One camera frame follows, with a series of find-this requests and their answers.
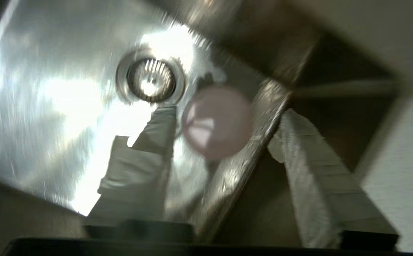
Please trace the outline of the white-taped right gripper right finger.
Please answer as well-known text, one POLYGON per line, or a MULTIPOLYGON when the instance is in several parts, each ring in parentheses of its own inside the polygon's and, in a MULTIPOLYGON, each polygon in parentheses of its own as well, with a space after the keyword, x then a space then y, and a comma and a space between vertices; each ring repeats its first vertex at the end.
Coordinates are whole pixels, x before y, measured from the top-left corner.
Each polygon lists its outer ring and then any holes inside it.
POLYGON ((398 232, 307 118, 284 112, 268 150, 285 167, 303 247, 396 249, 398 232))

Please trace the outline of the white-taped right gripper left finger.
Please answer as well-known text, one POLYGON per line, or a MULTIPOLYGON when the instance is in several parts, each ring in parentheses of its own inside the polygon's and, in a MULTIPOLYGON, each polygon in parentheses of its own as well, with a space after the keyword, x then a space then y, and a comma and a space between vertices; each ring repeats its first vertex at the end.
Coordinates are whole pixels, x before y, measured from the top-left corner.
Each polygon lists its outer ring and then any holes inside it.
POLYGON ((193 227, 164 219, 177 107, 153 112, 134 142, 114 138, 98 201, 83 222, 94 239, 193 239, 193 227))

